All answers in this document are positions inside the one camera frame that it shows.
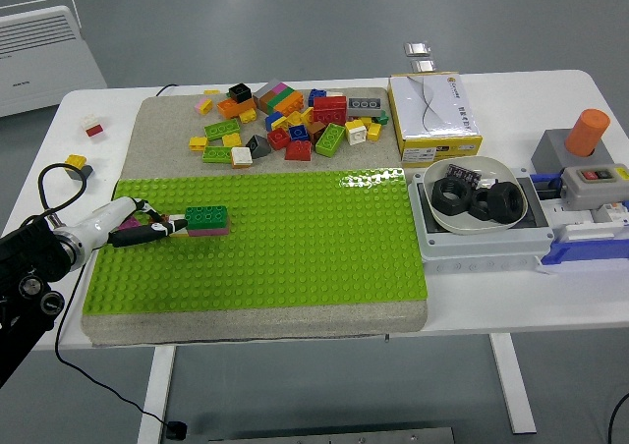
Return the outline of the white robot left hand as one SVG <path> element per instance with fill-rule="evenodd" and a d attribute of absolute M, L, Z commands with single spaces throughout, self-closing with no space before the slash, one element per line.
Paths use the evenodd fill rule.
<path fill-rule="evenodd" d="M 120 226 L 136 212 L 149 215 L 150 224 L 120 229 Z M 67 237 L 80 248 L 92 251 L 105 244 L 115 248 L 145 244 L 166 238 L 188 226 L 186 219 L 165 221 L 144 199 L 122 196 L 94 210 L 78 225 L 66 229 Z"/>

